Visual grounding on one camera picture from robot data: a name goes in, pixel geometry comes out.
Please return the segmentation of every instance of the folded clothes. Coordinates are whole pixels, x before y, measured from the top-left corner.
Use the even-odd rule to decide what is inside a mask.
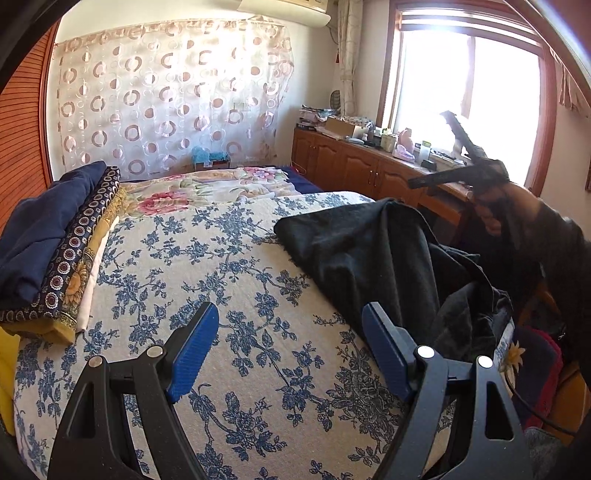
[[[117,216],[124,195],[123,190],[119,191],[119,169],[110,167],[80,207],[54,252],[40,293],[25,307],[0,311],[0,325],[7,332],[42,336],[54,343],[74,342],[78,309],[96,251]]]
[[[119,223],[119,216],[115,217],[115,220],[113,220],[111,228],[109,228],[107,233],[105,233],[105,236],[103,236],[103,239],[100,241],[99,248],[96,251],[95,261],[92,264],[92,269],[88,276],[88,282],[86,283],[86,289],[82,294],[82,301],[80,302],[80,307],[78,308],[78,317],[76,318],[76,333],[85,332],[88,328],[88,323],[90,321],[90,307],[92,306],[92,294],[95,291],[96,279],[99,276],[100,263],[103,260],[103,254],[105,253],[105,247],[107,245],[107,240],[109,239],[109,234],[113,231],[117,223]],[[96,227],[95,233],[93,233],[92,239],[89,243],[92,243],[93,239],[97,235],[99,226]]]
[[[98,161],[67,172],[46,192],[19,202],[0,236],[0,310],[31,304],[51,257],[106,169]]]

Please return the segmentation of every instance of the sheer curtain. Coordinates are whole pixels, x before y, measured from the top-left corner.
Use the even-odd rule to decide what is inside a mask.
[[[58,44],[48,135],[65,170],[105,160],[124,180],[190,169],[191,149],[232,165],[274,161],[278,105],[294,70],[283,25],[187,20],[102,31]]]

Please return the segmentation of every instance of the floral quilt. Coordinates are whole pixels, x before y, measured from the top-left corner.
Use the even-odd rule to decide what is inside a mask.
[[[273,167],[204,170],[122,185],[127,192],[123,217],[136,218],[163,215],[211,203],[300,193],[287,181],[284,171]]]
[[[405,414],[366,345],[278,244],[281,217],[370,202],[319,193],[128,218],[109,238],[89,329],[72,346],[25,339],[15,376],[22,458],[45,478],[61,415],[86,361],[136,357],[203,301],[219,334],[178,417],[210,479],[365,480]],[[136,453],[157,478],[127,396]],[[441,455],[451,414],[441,417]]]

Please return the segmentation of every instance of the cardboard box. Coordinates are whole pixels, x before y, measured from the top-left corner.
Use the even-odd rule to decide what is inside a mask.
[[[330,130],[332,133],[341,135],[343,138],[353,137],[361,139],[363,134],[366,134],[369,131],[367,127],[361,127],[360,125],[355,125],[346,120],[341,120],[332,116],[328,117],[324,128]]]

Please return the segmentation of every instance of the black cloth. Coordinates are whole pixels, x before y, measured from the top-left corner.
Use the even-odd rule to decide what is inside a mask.
[[[475,256],[440,245],[417,210],[394,200],[282,218],[274,230],[361,337],[361,310],[378,301],[417,344],[473,361],[492,357],[511,317]]]

